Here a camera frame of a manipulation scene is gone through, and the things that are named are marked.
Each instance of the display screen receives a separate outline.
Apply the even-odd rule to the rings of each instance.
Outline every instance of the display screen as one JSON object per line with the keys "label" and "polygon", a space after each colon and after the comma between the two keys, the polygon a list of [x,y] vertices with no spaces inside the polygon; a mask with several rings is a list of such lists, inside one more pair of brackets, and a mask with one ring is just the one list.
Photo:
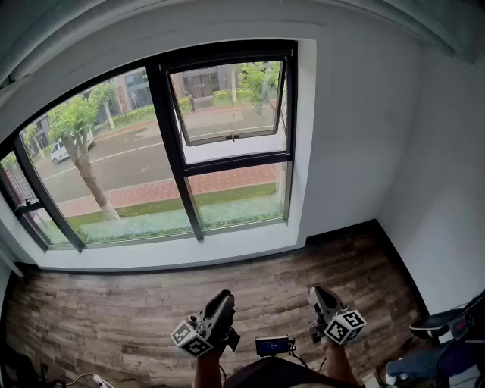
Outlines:
{"label": "display screen", "polygon": [[256,352],[260,354],[276,354],[288,352],[288,337],[256,339]]}

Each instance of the white car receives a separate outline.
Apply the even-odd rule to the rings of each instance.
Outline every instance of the white car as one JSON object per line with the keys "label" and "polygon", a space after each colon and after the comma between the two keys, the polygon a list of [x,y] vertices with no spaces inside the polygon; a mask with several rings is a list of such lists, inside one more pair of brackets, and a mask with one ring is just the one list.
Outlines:
{"label": "white car", "polygon": [[[86,139],[89,148],[92,145],[92,142],[94,142],[94,136],[91,130],[89,130]],[[62,142],[62,140],[59,140],[57,143],[54,144],[54,147],[52,147],[51,160],[54,162],[54,164],[59,164],[61,161],[67,158],[69,158],[69,154],[67,153],[66,147],[64,147],[64,143]]]}

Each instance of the power strip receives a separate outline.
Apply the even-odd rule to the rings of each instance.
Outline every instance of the power strip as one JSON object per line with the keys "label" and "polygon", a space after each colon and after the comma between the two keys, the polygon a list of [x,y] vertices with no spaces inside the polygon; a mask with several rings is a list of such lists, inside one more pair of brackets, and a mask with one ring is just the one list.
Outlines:
{"label": "power strip", "polygon": [[99,386],[100,388],[114,388],[110,383],[107,383],[106,381],[104,381],[102,378],[100,378],[100,376],[98,376],[97,374],[95,374],[92,379],[94,380],[94,382],[96,383],[97,386]]}

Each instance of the sidewalk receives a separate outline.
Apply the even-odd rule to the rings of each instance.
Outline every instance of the sidewalk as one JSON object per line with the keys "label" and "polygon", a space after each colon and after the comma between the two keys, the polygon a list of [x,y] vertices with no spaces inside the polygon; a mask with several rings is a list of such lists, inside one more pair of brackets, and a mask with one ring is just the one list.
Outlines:
{"label": "sidewalk", "polygon": [[[236,111],[238,109],[247,108],[249,106],[251,106],[249,102],[240,102],[234,106],[234,110]],[[214,106],[209,108],[200,108],[200,109],[197,109],[194,113],[190,113],[190,112],[183,113],[182,116],[193,117],[196,115],[222,113],[225,111],[232,111],[232,110],[233,110],[233,107],[231,105],[222,105],[222,106]],[[158,122],[156,120],[143,121],[142,123],[133,124],[128,127],[121,128],[119,130],[114,129],[112,130],[113,131],[112,133],[103,133],[100,136],[95,136],[95,141],[109,139],[110,137],[121,135],[122,133],[130,132],[132,130],[141,130],[143,128],[150,127],[152,125],[158,125]]]}
{"label": "sidewalk", "polygon": [[[190,177],[190,186],[194,195],[217,192],[227,189],[255,186],[277,182],[279,169],[275,164],[246,167],[237,170]],[[115,208],[141,205],[144,203],[179,198],[174,179],[159,180],[138,186],[126,187],[105,192]],[[101,211],[93,196],[85,196],[58,203],[65,217],[96,213]]]}

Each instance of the wooden floor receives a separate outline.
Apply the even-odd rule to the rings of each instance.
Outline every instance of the wooden floor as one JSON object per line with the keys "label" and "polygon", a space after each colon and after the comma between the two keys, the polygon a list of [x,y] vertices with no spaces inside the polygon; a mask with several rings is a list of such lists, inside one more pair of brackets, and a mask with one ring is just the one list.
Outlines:
{"label": "wooden floor", "polygon": [[50,378],[97,373],[115,388],[190,386],[194,361],[174,348],[169,334],[227,288],[236,298],[234,328],[241,335],[236,352],[226,350],[221,359],[228,374],[258,360],[255,337],[284,334],[296,338],[296,354],[318,369],[324,355],[308,334],[315,313],[307,297],[320,284],[368,322],[347,348],[355,375],[363,377],[411,337],[408,326],[418,316],[377,236],[372,229],[341,234],[293,252],[193,271],[29,272],[5,301],[6,339],[36,367],[45,362]]}

